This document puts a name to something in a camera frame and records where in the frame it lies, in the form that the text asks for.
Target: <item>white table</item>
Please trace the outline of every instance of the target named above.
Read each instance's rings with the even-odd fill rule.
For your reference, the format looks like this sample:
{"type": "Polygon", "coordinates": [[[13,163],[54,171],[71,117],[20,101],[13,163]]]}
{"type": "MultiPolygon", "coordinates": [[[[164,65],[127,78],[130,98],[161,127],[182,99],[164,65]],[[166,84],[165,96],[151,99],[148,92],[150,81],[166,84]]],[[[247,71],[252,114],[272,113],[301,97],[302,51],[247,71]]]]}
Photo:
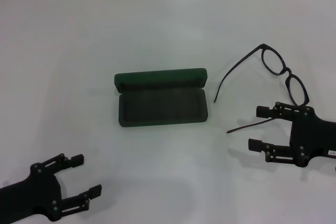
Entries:
{"type": "MultiPolygon", "coordinates": [[[[304,82],[319,117],[336,121],[335,0],[0,0],[0,185],[59,153],[64,197],[102,184],[90,210],[58,223],[334,223],[336,160],[265,162],[249,138],[288,145],[289,122],[231,135],[258,105],[290,103],[260,52],[266,43],[304,82]],[[116,73],[203,67],[205,123],[122,128],[116,73]]],[[[18,222],[49,223],[44,216],[18,222]]]]}

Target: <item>black eyeglasses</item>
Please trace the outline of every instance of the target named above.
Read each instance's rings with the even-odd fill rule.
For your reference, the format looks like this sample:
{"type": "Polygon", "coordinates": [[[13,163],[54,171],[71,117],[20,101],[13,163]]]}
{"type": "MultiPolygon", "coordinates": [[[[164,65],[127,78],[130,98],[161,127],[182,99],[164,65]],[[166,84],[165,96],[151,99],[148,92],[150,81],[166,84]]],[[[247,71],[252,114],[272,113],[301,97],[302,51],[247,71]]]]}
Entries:
{"type": "Polygon", "coordinates": [[[264,64],[264,66],[267,68],[268,71],[270,71],[272,74],[275,74],[276,76],[280,76],[286,72],[289,73],[286,81],[285,81],[285,85],[287,87],[290,99],[292,100],[293,104],[295,106],[305,106],[307,105],[307,103],[309,102],[309,97],[308,97],[308,93],[306,91],[305,86],[303,85],[302,81],[300,80],[299,77],[297,77],[295,74],[292,73],[292,71],[286,67],[286,64],[284,62],[284,59],[280,56],[280,54],[278,52],[276,52],[273,48],[271,48],[270,46],[267,46],[266,44],[261,44],[260,46],[256,47],[255,49],[253,49],[251,52],[249,52],[243,59],[241,59],[237,64],[235,64],[230,71],[224,76],[224,78],[222,79],[217,93],[216,93],[216,97],[215,97],[215,101],[217,100],[218,97],[218,93],[219,93],[219,89],[222,86],[222,83],[224,82],[225,78],[239,65],[241,64],[244,60],[246,60],[248,57],[250,57],[252,54],[254,54],[256,51],[258,51],[259,49],[262,49],[263,51],[261,52],[261,60],[264,64]],[[295,101],[294,97],[293,97],[293,93],[290,89],[290,85],[291,85],[291,80],[297,80],[298,83],[301,85],[302,87],[302,91],[303,91],[303,97],[304,100],[298,100],[297,102],[295,101]]]}

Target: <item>eyeglass frame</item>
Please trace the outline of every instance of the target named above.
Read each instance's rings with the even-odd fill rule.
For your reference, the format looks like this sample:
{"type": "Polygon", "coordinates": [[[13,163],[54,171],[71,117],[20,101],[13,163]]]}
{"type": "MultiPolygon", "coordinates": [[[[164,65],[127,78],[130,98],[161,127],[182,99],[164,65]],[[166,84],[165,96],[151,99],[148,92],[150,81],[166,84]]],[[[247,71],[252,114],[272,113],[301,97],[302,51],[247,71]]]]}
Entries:
{"type": "Polygon", "coordinates": [[[295,106],[305,106],[309,103],[309,97],[308,97],[308,93],[306,91],[306,88],[305,88],[305,85],[303,85],[303,82],[300,80],[299,77],[297,77],[295,74],[292,73],[291,69],[288,68],[285,64],[285,61],[284,59],[281,57],[281,55],[273,48],[271,48],[269,45],[266,45],[266,44],[261,44],[259,45],[258,47],[256,47],[255,49],[253,49],[251,52],[249,52],[243,59],[241,59],[238,63],[236,63],[230,70],[229,72],[224,76],[224,78],[222,79],[221,83],[219,84],[219,87],[218,87],[218,90],[217,90],[217,93],[216,93],[216,97],[215,97],[215,100],[214,100],[214,103],[216,102],[217,100],[217,97],[218,97],[218,94],[219,94],[219,90],[222,86],[222,83],[224,82],[225,78],[236,68],[238,67],[238,65],[240,65],[244,60],[246,60],[248,57],[250,57],[251,55],[253,55],[256,51],[258,51],[259,49],[262,49],[262,52],[261,52],[261,60],[264,64],[264,66],[266,67],[266,69],[268,71],[270,71],[272,74],[276,75],[276,76],[280,76],[280,75],[283,75],[284,73],[288,72],[288,77],[287,79],[285,80],[285,85],[287,87],[287,90],[288,90],[288,93],[289,93],[289,97],[290,97],[290,100],[292,101],[292,103],[295,105],[295,106]],[[276,56],[278,56],[278,58],[280,59],[281,63],[282,63],[282,70],[279,72],[279,73],[276,73],[274,71],[272,71],[268,66],[267,64],[265,63],[265,60],[264,60],[264,53],[266,50],[270,50],[272,52],[274,52],[276,54],[276,56]],[[293,96],[292,96],[292,93],[290,91],[290,80],[294,78],[296,79],[299,84],[301,85],[302,87],[302,90],[303,90],[303,94],[304,94],[304,102],[303,104],[301,105],[297,105],[297,103],[295,102],[293,96]]]}

